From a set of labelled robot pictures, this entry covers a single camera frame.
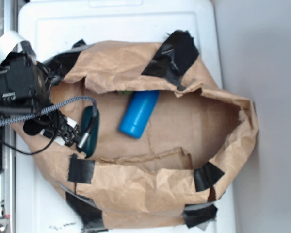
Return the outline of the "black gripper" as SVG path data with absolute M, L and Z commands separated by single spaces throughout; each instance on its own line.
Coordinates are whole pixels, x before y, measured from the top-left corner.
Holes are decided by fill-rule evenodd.
M 54 138 L 53 141 L 62 146 L 71 147 L 81 140 L 76 121 L 66 117 L 59 110 L 25 121 L 23 131 L 29 136 L 40 134 L 48 139 Z

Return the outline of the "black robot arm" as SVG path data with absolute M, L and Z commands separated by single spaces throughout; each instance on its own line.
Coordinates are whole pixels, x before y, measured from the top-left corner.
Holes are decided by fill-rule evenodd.
M 51 142 L 71 146 L 82 138 L 78 125 L 51 103 L 51 88 L 63 78 L 62 71 L 36 59 L 29 41 L 15 31 L 0 38 L 0 126 L 23 122 L 23 131 Z

